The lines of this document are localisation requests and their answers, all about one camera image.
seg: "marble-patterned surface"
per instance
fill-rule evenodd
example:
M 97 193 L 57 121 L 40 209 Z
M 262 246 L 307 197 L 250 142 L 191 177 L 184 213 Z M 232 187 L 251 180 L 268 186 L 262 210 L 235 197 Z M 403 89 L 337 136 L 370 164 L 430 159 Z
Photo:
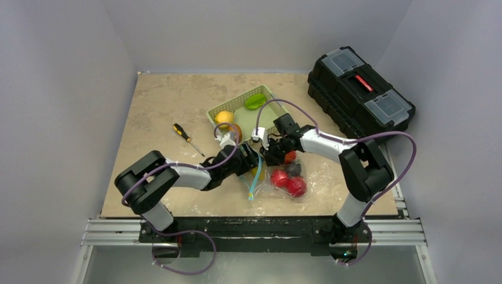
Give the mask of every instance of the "marble-patterned surface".
M 132 217 L 130 208 L 120 203 L 121 195 L 113 185 L 115 177 L 151 150 L 185 163 L 204 160 L 192 146 L 174 133 L 178 122 L 206 154 L 218 153 L 213 129 L 206 111 L 259 85 L 267 85 L 274 94 L 304 108 L 324 132 L 343 136 L 338 126 L 307 95 L 306 74 L 210 74 L 210 75 L 139 75 L 126 127 L 118 149 L 115 166 L 102 210 L 103 217 Z M 286 106 L 299 125 L 311 124 L 307 117 Z M 301 153 L 308 176 L 308 192 L 300 199 L 257 194 L 247 200 L 247 187 L 237 176 L 209 192 L 190 188 L 172 188 L 162 202 L 175 216 L 274 216 L 332 215 L 347 195 L 340 165 L 314 154 Z M 397 213 L 391 193 L 370 209 L 372 215 Z

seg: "toolbox lid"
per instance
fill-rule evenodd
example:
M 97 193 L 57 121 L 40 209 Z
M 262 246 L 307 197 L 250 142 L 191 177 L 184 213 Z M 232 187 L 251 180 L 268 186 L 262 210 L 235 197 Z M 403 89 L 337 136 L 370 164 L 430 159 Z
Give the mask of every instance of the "toolbox lid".
M 350 49 L 337 49 L 326 54 L 322 62 L 335 76 L 339 77 L 347 71 L 364 65 L 364 62 Z
M 393 89 L 365 102 L 364 105 L 383 124 L 393 121 L 394 125 L 398 125 L 410 116 L 408 111 L 411 109 L 411 106 Z

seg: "red fruit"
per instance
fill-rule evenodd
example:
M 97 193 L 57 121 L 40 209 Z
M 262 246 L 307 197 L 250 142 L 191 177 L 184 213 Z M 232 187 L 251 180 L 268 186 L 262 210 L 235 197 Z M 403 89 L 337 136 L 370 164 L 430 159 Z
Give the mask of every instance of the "red fruit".
M 272 172 L 272 176 L 270 177 L 270 181 L 273 185 L 279 188 L 284 188 L 288 184 L 289 176 L 283 170 L 274 170 Z
M 295 151 L 291 151 L 286 154 L 286 158 L 284 158 L 285 164 L 291 164 L 297 158 L 297 153 Z
M 291 196 L 300 197 L 307 192 L 307 184 L 301 177 L 297 176 L 288 181 L 286 190 Z

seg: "yellow fruit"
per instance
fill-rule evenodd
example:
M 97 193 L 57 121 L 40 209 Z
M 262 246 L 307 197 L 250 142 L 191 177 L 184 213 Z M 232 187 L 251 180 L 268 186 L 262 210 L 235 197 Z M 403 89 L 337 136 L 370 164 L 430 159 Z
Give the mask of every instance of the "yellow fruit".
M 214 118 L 214 120 L 216 121 L 216 124 L 220 124 L 220 123 L 223 123 L 223 122 L 226 122 L 226 123 L 232 123 L 234 121 L 234 114 L 231 113 L 230 111 L 220 111 L 216 117 Z M 225 129 L 225 128 L 228 128 L 229 126 L 228 125 L 222 125 L 220 126 L 220 129 Z

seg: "white wall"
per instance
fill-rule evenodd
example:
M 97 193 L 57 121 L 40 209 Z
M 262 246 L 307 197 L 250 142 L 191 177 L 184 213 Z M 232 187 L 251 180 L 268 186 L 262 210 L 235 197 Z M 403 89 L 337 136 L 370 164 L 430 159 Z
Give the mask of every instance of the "white wall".
M 351 45 L 376 64 L 411 0 L 104 0 L 136 69 L 306 72 Z
M 0 27 L 0 282 L 69 283 L 136 76 L 99 0 L 2 0 Z
M 440 283 L 500 283 L 502 4 L 413 1 L 377 71 L 417 107 L 403 191 Z M 409 156 L 399 146 L 402 169 Z

